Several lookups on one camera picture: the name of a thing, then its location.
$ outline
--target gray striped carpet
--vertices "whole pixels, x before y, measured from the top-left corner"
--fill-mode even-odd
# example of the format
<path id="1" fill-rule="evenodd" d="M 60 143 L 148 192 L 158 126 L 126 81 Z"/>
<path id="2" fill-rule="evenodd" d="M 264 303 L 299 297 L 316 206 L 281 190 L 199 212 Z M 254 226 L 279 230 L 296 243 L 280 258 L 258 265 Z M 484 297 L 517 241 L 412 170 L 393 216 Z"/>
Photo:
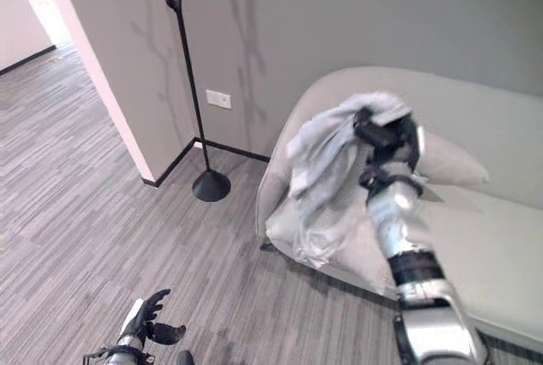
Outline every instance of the gray striped carpet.
<path id="1" fill-rule="evenodd" d="M 146 187 L 73 47 L 1 83 L 1 364 L 81 363 L 115 342 L 137 297 L 164 287 L 159 320 L 188 332 L 175 347 L 148 344 L 158 364 L 187 348 L 198 364 L 399 363 L 394 305 L 259 250 L 264 163 L 212 149 L 232 179 L 216 204 L 192 196 L 197 149 L 160 188 Z M 543 362 L 490 343 L 496 363 Z"/>

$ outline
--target coat rack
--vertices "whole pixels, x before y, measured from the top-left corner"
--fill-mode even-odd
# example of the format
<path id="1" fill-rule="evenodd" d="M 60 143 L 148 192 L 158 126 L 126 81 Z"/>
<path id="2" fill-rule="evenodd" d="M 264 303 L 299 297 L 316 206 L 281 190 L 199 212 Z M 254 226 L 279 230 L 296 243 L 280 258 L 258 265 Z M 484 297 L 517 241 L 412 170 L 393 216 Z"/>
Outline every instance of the coat rack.
<path id="1" fill-rule="evenodd" d="M 196 93 L 196 84 L 194 83 L 193 64 L 188 52 L 187 31 L 185 30 L 185 21 L 182 13 L 182 0 L 166 0 L 166 4 L 171 8 L 177 16 L 177 25 L 181 34 L 183 45 L 183 53 L 185 55 L 185 63 L 187 65 L 188 80 L 190 82 L 190 90 L 193 95 L 194 110 L 196 112 L 196 120 L 198 121 L 198 129 L 202 149 L 204 151 L 205 171 L 196 178 L 193 184 L 193 194 L 196 198 L 206 202 L 216 202 L 225 198 L 230 193 L 230 180 L 224 174 L 220 174 L 210 167 L 210 157 L 207 153 L 207 143 L 205 141 L 204 127 L 202 126 L 202 116 L 198 103 L 198 95 Z"/>

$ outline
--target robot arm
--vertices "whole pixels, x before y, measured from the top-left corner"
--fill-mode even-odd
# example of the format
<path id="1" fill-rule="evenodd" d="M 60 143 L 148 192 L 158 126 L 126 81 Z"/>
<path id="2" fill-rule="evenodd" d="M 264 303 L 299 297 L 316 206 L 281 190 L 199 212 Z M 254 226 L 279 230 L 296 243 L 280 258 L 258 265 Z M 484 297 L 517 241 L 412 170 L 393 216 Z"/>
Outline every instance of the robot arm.
<path id="1" fill-rule="evenodd" d="M 374 147 L 360 185 L 367 210 L 393 274 L 400 303 L 395 333 L 401 361 L 411 364 L 489 364 L 488 349 L 465 315 L 460 298 L 435 257 L 418 215 L 422 186 L 411 176 L 420 156 L 410 115 L 377 126 L 364 108 L 355 134 Z"/>

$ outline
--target white cloth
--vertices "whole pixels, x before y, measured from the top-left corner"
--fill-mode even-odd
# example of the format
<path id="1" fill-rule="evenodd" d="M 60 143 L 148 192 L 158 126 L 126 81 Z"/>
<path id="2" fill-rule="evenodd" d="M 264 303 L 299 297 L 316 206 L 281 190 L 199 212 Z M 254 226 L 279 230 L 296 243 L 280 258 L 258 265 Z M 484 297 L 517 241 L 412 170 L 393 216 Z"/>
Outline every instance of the white cloth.
<path id="1" fill-rule="evenodd" d="M 411 112 L 392 93 L 358 93 L 337 108 L 304 123 L 287 145 L 292 166 L 288 196 L 298 206 L 300 223 L 294 234 L 294 257 L 317 268 L 328 263 L 353 228 L 352 225 L 331 226 L 329 222 L 323 225 L 316 218 L 325 205 L 334 201 L 342 204 L 342 200 L 350 202 L 350 196 L 339 196 L 339 190 L 355 160 L 359 160 L 357 165 L 360 161 L 364 164 L 371 152 L 370 146 L 357 138 L 353 129 L 355 113 L 365 106 L 374 112 L 372 121 L 380 126 Z"/>

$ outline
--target wall outlet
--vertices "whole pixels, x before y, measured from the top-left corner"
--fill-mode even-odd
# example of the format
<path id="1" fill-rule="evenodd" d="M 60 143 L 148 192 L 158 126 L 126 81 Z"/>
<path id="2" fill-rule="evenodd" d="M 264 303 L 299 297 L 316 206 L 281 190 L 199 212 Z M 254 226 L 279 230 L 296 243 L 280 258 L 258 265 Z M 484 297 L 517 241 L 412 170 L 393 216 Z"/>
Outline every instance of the wall outlet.
<path id="1" fill-rule="evenodd" d="M 215 106 L 219 106 L 220 108 L 224 108 L 224 109 L 232 108 L 232 100 L 230 99 L 230 95 L 226 95 L 225 93 L 206 89 L 205 97 L 207 98 L 208 104 L 213 104 Z"/>

